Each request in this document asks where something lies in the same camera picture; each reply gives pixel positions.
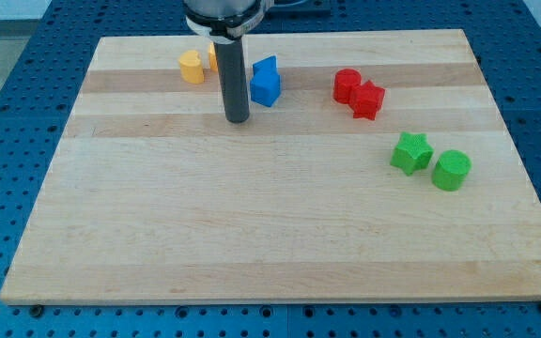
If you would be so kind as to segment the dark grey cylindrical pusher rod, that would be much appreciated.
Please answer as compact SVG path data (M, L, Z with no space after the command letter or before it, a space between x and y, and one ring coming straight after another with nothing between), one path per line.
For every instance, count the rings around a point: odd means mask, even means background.
M214 44L225 118L234 124L250 116L248 87L241 39Z

